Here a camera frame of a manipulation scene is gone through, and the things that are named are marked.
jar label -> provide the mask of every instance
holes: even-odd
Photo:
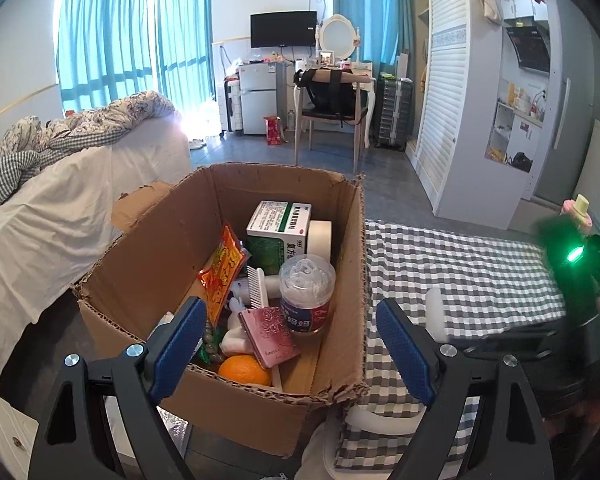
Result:
[[[315,308],[298,308],[280,298],[280,309],[286,325],[294,332],[315,332],[322,328],[329,314],[329,301]]]

orange fruit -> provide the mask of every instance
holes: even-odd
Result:
[[[271,386],[271,371],[265,370],[252,355],[235,355],[220,365],[218,375],[240,384]]]

red and yellow packet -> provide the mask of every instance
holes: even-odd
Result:
[[[211,264],[198,273],[198,279],[206,290],[206,316],[213,326],[218,325],[231,284],[246,259],[246,254],[240,250],[240,241],[234,230],[225,222],[222,239]]]

white bed sheet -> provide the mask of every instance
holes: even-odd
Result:
[[[110,223],[120,194],[157,180],[176,184],[191,171],[175,114],[64,158],[0,206],[0,373],[25,327],[120,235]]]

blue curtain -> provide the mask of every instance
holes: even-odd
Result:
[[[184,113],[215,98],[211,0],[155,0],[158,89]]]
[[[410,0],[333,0],[333,10],[360,28],[363,61],[373,61],[374,72],[392,72],[397,54],[412,51]]]
[[[65,110],[152,89],[146,0],[62,0],[56,54]]]

